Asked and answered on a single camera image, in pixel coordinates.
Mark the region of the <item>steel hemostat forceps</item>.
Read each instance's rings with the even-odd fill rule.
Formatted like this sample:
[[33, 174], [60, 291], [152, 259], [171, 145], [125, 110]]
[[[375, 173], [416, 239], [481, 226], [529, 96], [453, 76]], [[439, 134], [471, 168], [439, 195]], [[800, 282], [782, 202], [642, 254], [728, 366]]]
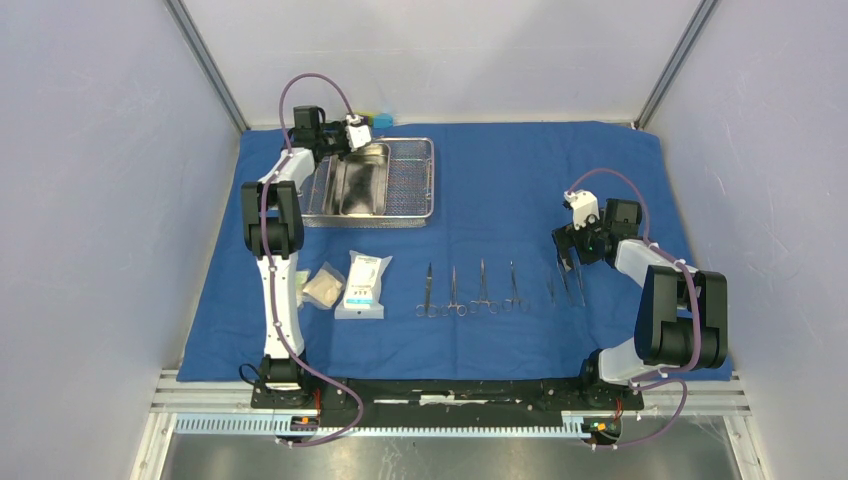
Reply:
[[468, 304], [469, 313], [477, 314], [482, 311], [488, 311], [493, 315], [499, 312], [499, 305], [495, 301], [491, 300], [489, 296], [486, 263], [484, 259], [480, 260], [480, 284], [478, 298], [476, 300], [471, 300]]

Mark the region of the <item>steel ring-handled forceps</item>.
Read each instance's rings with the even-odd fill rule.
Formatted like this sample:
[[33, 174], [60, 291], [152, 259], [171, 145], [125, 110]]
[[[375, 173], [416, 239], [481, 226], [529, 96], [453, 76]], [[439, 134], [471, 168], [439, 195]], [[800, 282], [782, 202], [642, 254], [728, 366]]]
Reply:
[[456, 268], [452, 268], [450, 296], [448, 303], [440, 308], [440, 314], [447, 316], [454, 313], [460, 317], [464, 317], [468, 313], [468, 307], [459, 302], [458, 278]]

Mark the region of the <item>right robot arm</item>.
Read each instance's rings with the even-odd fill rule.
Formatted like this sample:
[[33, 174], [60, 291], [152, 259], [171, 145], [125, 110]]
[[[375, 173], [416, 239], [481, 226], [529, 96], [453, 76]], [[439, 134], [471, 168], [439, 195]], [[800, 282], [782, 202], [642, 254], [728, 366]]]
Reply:
[[601, 206], [594, 194], [577, 190], [565, 193], [564, 206], [572, 220], [551, 236], [569, 301], [586, 301], [581, 269], [598, 262], [641, 289], [632, 337], [583, 362], [580, 400], [602, 408], [618, 385], [640, 390], [656, 377], [721, 367], [728, 351], [725, 276], [690, 266], [651, 241], [638, 201], [611, 198]]

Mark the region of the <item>green sterile packet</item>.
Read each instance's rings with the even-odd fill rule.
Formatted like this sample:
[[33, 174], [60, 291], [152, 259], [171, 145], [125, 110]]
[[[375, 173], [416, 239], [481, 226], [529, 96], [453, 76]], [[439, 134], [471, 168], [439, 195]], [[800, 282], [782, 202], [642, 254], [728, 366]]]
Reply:
[[295, 274], [295, 297], [298, 309], [303, 306], [303, 289], [306, 283], [309, 281], [310, 273], [311, 271], [309, 269], [306, 269], [298, 270]]

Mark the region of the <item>white sterile packet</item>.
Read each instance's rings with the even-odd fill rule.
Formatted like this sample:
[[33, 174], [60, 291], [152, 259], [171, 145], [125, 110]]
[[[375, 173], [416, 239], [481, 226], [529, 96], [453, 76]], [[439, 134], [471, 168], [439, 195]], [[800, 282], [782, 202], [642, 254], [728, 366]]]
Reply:
[[385, 307], [380, 301], [382, 277], [393, 259], [350, 251], [350, 268], [342, 300], [336, 306], [336, 320], [382, 320]]

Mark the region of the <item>steel toothed tissue forceps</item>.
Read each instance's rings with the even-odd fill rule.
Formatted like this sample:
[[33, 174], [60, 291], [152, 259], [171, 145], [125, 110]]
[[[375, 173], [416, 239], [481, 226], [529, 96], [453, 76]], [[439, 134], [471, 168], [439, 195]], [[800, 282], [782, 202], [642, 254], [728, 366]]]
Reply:
[[562, 263], [558, 263], [557, 267], [558, 267], [558, 271], [559, 271], [559, 274], [560, 274], [560, 277], [561, 277], [561, 280], [562, 280], [562, 283], [563, 283], [563, 287], [564, 287], [564, 290], [565, 290], [565, 298], [567, 299], [568, 304], [570, 306], [574, 306], [575, 303], [574, 303], [574, 299], [573, 299], [573, 296], [572, 296], [572, 293], [571, 293], [571, 289], [570, 289], [570, 286], [569, 286], [569, 280], [568, 280], [569, 268]]

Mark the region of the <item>blue surgical wrap cloth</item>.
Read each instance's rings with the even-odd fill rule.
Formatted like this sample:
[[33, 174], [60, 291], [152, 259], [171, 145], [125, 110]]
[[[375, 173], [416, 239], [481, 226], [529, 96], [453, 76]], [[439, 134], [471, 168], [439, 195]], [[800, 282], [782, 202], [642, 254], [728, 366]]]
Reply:
[[[518, 380], [572, 377], [598, 348], [614, 347], [634, 331], [641, 290], [598, 262], [582, 268], [586, 307], [570, 306], [545, 281], [559, 276], [554, 229], [571, 214], [564, 191], [574, 182], [598, 199], [642, 196], [650, 235], [675, 257], [690, 246], [675, 205], [661, 142], [653, 134], [601, 122], [409, 124], [390, 137], [427, 137], [435, 149], [435, 209], [412, 229], [309, 228], [297, 265], [314, 271], [329, 262], [346, 272], [350, 251], [392, 256], [383, 276], [382, 320], [336, 320], [330, 310], [299, 312], [305, 356], [335, 377], [370, 379]], [[478, 298], [480, 260], [486, 263], [488, 311], [440, 314], [451, 272], [459, 302]], [[510, 262], [528, 312], [505, 312]], [[418, 317], [432, 264], [435, 318]]]

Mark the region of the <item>steel surgical scissors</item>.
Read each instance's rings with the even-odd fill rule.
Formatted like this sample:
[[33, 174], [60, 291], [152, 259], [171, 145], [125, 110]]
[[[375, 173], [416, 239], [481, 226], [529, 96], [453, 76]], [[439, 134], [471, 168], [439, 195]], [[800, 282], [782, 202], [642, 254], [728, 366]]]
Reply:
[[415, 314], [418, 317], [435, 318], [438, 314], [438, 308], [432, 304], [432, 282], [433, 270], [432, 264], [429, 264], [425, 276], [425, 293], [423, 302], [415, 307]]

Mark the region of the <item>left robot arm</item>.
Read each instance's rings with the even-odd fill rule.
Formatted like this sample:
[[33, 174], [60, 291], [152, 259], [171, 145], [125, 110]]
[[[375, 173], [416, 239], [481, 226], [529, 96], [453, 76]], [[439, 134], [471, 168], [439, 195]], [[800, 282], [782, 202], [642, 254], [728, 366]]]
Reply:
[[258, 408], [302, 407], [314, 396], [298, 319], [297, 260], [305, 239], [298, 194], [321, 160], [350, 151], [344, 122], [328, 122], [318, 106], [297, 106], [293, 113], [279, 160], [240, 189], [244, 241], [256, 258], [265, 311], [264, 352], [253, 382]]

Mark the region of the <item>beige gauze packet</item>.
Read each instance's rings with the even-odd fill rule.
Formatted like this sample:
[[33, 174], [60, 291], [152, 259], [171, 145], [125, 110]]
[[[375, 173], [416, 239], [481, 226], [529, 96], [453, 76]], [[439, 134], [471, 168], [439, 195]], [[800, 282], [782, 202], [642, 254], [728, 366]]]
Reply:
[[346, 278], [325, 262], [303, 287], [303, 299], [320, 310], [331, 309], [344, 291]]

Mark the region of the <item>metal mesh tray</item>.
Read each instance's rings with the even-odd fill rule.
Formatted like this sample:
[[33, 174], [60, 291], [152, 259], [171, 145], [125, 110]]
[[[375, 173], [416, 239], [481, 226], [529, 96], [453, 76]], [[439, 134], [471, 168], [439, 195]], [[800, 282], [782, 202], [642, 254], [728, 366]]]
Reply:
[[434, 144], [426, 137], [379, 138], [390, 147], [386, 211], [381, 216], [339, 212], [340, 165], [323, 160], [306, 180], [300, 196], [303, 222], [313, 228], [417, 228], [427, 224], [435, 204]]

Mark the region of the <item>steel needle holder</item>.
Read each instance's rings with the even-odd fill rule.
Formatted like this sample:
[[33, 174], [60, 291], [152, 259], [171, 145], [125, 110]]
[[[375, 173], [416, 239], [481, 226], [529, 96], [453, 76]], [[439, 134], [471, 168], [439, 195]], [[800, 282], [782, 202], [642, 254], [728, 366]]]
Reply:
[[517, 272], [513, 261], [510, 262], [510, 296], [503, 300], [501, 308], [505, 312], [521, 311], [528, 312], [531, 309], [530, 302], [521, 297], [518, 282]]

